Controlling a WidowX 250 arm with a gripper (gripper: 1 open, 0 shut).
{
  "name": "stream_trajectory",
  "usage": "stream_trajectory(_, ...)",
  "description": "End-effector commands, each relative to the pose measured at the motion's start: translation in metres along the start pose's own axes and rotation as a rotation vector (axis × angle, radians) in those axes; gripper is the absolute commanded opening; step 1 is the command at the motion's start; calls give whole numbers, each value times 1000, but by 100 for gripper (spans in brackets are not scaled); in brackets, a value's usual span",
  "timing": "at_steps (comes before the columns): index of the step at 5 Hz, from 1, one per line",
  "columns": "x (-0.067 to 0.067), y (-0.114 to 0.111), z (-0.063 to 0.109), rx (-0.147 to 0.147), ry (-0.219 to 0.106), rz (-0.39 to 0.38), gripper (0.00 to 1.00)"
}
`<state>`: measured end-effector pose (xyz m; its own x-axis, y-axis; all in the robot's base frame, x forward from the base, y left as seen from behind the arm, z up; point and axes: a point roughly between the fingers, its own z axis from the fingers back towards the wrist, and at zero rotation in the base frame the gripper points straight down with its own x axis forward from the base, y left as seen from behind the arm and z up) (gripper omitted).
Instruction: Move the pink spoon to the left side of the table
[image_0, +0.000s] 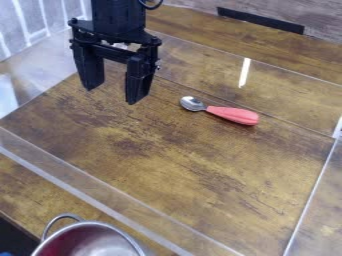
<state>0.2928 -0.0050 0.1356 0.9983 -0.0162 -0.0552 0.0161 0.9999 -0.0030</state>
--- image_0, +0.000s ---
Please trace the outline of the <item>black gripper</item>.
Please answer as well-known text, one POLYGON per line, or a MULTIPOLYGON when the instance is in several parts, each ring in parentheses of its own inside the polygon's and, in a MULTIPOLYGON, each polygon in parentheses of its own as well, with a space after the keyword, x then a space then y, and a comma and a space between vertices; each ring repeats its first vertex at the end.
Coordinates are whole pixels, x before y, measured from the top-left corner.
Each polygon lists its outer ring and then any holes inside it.
POLYGON ((84 88, 104 83, 104 59, 128 57, 125 101, 137 103, 149 93, 161 40, 145 31, 147 11, 163 0, 91 0, 91 19, 72 18, 69 40, 76 69, 84 88))

